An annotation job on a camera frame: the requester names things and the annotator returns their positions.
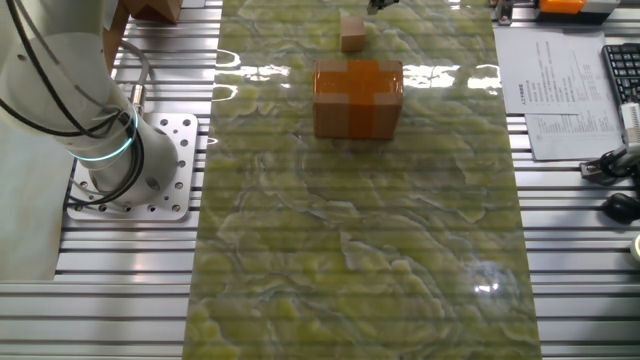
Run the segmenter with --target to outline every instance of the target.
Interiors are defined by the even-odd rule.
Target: blue led ring
[[[134,111],[134,114],[136,116],[135,117],[135,126],[136,126],[136,129],[137,129],[138,128],[138,112]],[[109,160],[109,159],[111,159],[111,158],[113,158],[115,156],[118,156],[118,155],[122,154],[123,152],[125,152],[129,148],[131,143],[133,143],[133,138],[130,137],[124,142],[124,144],[122,144],[122,146],[118,150],[112,152],[109,155],[106,155],[106,156],[103,156],[103,157],[99,157],[99,158],[83,158],[81,156],[77,156],[77,155],[73,154],[71,151],[69,151],[69,154],[73,155],[76,159],[82,160],[82,161],[95,162],[95,161]]]

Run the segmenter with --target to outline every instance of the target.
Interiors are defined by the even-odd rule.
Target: metal rail
[[[602,28],[607,41],[640,42],[638,2],[623,6]],[[176,27],[132,21],[126,33],[153,67],[147,111],[198,117],[191,217],[65,219],[55,282],[0,285],[0,360],[180,359],[221,12],[222,1],[209,0],[184,9]],[[515,9],[513,26],[535,26],[531,16]],[[140,65],[126,54],[118,62],[128,90]],[[615,192],[633,194],[631,183],[605,189],[582,182],[576,161],[533,162],[524,118],[509,116],[508,127],[544,358],[640,358],[640,267],[627,250],[640,223],[596,211]]]

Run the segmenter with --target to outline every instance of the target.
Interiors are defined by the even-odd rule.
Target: small cardboard box
[[[358,52],[364,50],[367,32],[364,19],[359,16],[340,19],[340,50],[342,52]]]
[[[399,61],[318,60],[313,69],[314,133],[393,139],[403,92]]]

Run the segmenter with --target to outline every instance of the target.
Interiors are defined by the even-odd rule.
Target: small wooden block
[[[340,19],[340,49],[342,52],[364,50],[366,38],[367,33],[364,29],[363,18],[350,16]]]

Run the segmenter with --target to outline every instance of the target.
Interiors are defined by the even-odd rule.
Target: paper sheet
[[[600,157],[622,144],[620,118],[600,57],[602,32],[501,29],[496,40],[507,112],[525,114],[535,159]],[[559,92],[566,91],[564,97],[555,96],[557,83],[562,84]]]
[[[577,114],[526,114],[531,147],[537,160],[600,157],[622,144],[618,111],[600,50],[601,32],[565,34],[571,59]]]
[[[620,129],[603,113],[525,117],[536,160],[596,158],[622,144]]]
[[[579,99],[562,30],[494,31],[507,112],[575,113]]]

